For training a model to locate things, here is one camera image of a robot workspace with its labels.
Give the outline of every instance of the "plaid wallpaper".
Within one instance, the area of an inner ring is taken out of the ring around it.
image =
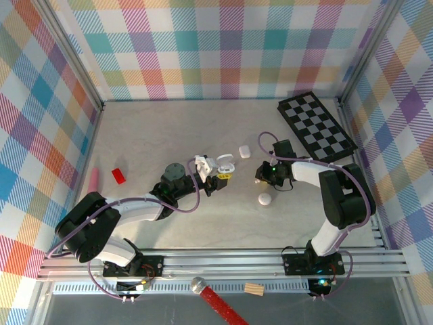
[[[432,0],[406,0],[349,105],[379,216],[433,324]]]
[[[30,0],[0,1],[0,324],[21,324],[97,110]]]
[[[385,0],[51,1],[103,98],[337,94]]]

